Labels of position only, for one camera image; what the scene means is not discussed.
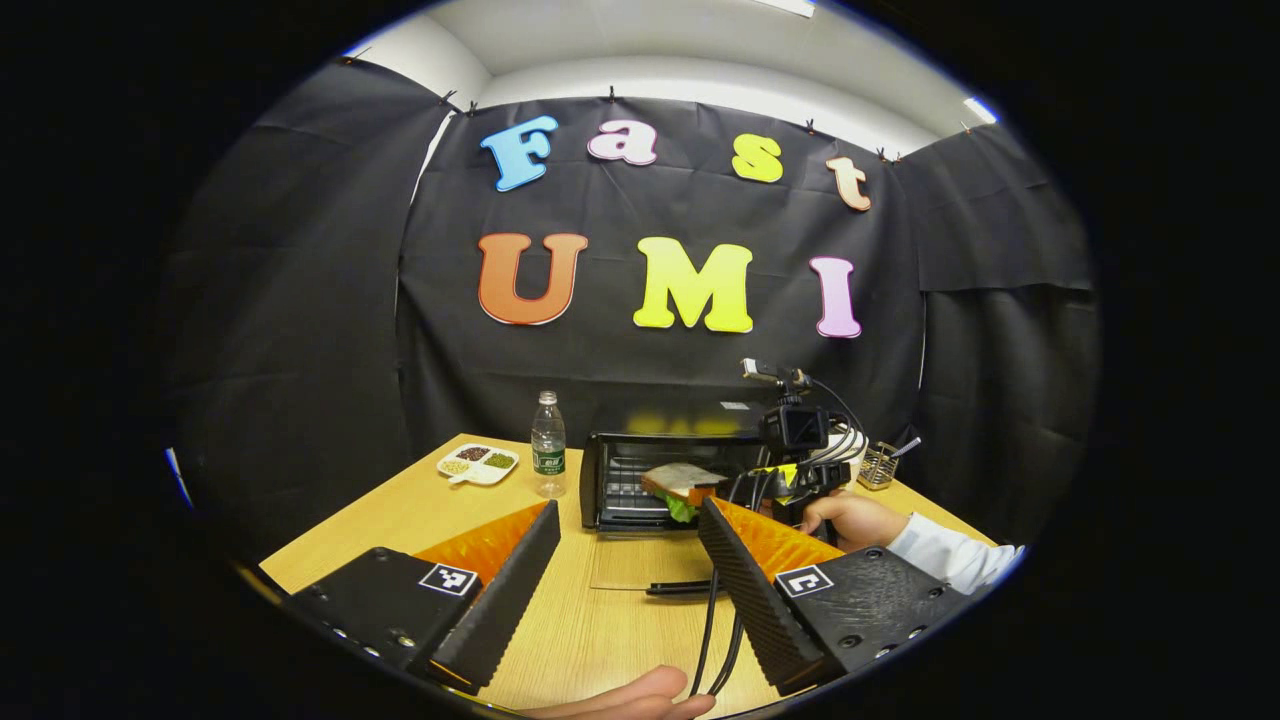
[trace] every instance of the black curtain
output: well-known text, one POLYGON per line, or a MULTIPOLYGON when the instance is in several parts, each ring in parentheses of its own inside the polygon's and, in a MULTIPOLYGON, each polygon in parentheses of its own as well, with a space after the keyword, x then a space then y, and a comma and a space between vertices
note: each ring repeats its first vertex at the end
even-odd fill
MULTIPOLYGON (((773 118, 666 100, 545 100, 461 114, 447 127, 422 176, 404 241, 399 328, 404 407, 415 452, 458 432, 529 437, 540 389, 557 389, 571 446, 581 447, 604 405, 659 400, 772 401, 772 387, 741 378, 739 360, 804 368, 836 388, 877 437, 910 419, 920 369, 923 304, 905 197, 877 156, 773 118), (498 192, 486 136, 540 115, 545 174, 498 192), (609 119, 635 119, 658 133, 649 165, 599 160, 588 142, 609 119), (754 133, 781 147, 782 177, 739 177, 733 140, 754 133), (873 206, 859 213, 837 195, 832 158, 867 173, 873 206), (573 299, 543 325, 502 324, 477 302, 483 252, 497 232, 522 233, 516 279, 521 297, 547 290, 550 233, 589 240, 577 261, 573 299), (678 240, 694 268, 721 243, 749 249, 749 333, 637 327, 649 236, 678 240), (814 256, 850 260, 856 338, 820 336, 822 295, 814 256)), ((672 311, 676 306, 671 300, 672 311)), ((831 404, 829 398, 822 400, 831 404)))
POLYGON ((381 67, 324 67, 216 165, 168 254, 178 461, 253 561, 412 459, 397 258, 448 109, 381 67))
POLYGON ((1075 475, 1097 392, 1084 225, 1001 126, 913 152, 897 174, 925 300, 923 442, 899 477, 998 542, 1032 542, 1075 475))

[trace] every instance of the plastic water bottle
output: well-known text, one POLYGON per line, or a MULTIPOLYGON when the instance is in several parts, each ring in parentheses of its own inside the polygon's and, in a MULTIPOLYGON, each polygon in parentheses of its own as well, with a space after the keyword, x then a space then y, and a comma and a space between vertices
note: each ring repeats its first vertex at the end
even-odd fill
POLYGON ((564 495, 564 418, 556 406, 556 392, 544 389, 538 395, 538 413, 530 432, 534 446, 534 473, 538 495, 559 497, 564 495))

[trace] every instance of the human hand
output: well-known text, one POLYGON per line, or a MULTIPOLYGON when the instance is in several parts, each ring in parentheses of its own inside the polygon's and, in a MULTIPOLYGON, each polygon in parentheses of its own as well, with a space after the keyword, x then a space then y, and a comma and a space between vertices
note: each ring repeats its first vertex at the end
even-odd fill
POLYGON ((799 530, 810 534, 823 520, 831 520, 840 538, 836 547, 855 552, 867 546, 887 546, 906 528, 908 516, 884 507, 869 497, 846 489, 832 491, 804 510, 799 530))
POLYGON ((692 720, 710 712, 716 698, 709 694, 695 694, 672 703, 687 684, 684 671, 659 665, 621 688, 595 697, 521 712, 529 717, 559 720, 692 720))

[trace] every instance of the wooden table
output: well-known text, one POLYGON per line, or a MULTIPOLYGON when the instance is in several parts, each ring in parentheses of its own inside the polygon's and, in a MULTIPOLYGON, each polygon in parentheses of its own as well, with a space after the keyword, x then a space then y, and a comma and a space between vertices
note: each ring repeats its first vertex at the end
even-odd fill
MULTIPOLYGON (((590 587, 594 553, 603 543, 581 523, 577 480, 582 451, 568 450, 564 455, 567 489, 558 498, 562 539, 502 665, 480 692, 486 703, 520 708, 580 700, 626 684, 662 664, 680 667, 692 679, 698 664, 705 600, 663 601, 637 589, 590 587)), ((534 492, 531 468, 527 442, 460 434, 276 551, 261 568, 292 593, 372 546, 419 552, 541 501, 534 492), (497 486, 451 486, 435 464, 465 442, 509 450, 520 456, 520 462, 497 486)), ((919 511, 941 525, 991 543, 901 482, 874 493, 856 483, 852 487, 897 511, 919 511)), ((732 605, 722 597, 716 609, 703 689, 716 676, 728 650, 732 616, 732 605)), ((744 637, 733 675, 707 717, 742 712, 778 697, 744 637)))

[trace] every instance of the white sleeve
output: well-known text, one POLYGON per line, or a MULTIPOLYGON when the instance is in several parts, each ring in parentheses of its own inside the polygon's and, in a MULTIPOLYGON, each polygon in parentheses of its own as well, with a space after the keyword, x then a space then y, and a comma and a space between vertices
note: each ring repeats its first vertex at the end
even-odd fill
POLYGON ((965 594, 998 578, 1024 548, 1011 544, 991 547, 964 533, 948 530, 919 512, 911 512, 906 528, 886 547, 965 594))

